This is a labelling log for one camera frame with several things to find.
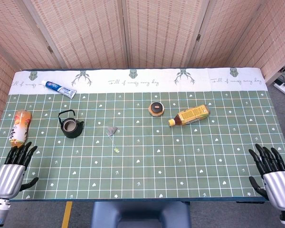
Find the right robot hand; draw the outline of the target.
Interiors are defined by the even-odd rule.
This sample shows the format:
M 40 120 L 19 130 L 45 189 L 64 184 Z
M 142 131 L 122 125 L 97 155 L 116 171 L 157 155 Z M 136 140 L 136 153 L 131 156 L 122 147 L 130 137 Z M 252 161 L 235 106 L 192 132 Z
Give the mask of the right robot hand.
M 269 200 L 272 206 L 280 211 L 285 211 L 285 163 L 280 153 L 275 149 L 268 149 L 255 144 L 259 153 L 249 149 L 256 167 L 263 180 L 264 188 L 261 188 L 254 177 L 250 176 L 249 181 L 253 189 L 265 199 Z

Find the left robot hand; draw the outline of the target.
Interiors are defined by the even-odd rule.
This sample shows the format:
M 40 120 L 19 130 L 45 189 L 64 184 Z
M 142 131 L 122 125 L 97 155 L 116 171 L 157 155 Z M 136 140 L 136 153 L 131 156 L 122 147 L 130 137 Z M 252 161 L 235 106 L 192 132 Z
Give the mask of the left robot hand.
M 37 146 L 30 148 L 31 142 L 20 147 L 10 149 L 4 164 L 0 167 L 0 199 L 12 199 L 19 192 L 34 186 L 39 180 L 35 177 L 32 181 L 23 184 L 23 179 L 28 165 Z

